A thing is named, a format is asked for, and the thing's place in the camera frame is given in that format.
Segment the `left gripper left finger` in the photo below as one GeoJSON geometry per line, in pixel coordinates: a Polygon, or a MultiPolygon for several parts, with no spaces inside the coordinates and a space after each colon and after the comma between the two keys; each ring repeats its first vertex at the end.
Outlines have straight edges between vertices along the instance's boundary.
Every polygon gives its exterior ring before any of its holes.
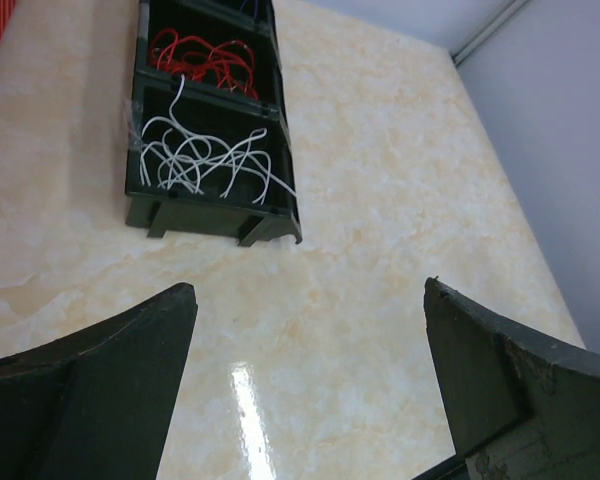
{"type": "Polygon", "coordinates": [[[0,479],[154,479],[198,305],[177,283],[0,359],[0,479]]]}

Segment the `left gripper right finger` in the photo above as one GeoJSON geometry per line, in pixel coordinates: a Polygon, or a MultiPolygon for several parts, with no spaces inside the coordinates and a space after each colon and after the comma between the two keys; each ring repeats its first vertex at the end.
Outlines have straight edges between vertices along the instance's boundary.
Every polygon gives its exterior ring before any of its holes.
{"type": "Polygon", "coordinates": [[[600,479],[600,354],[425,283],[426,333],[470,479],[600,479]]]}

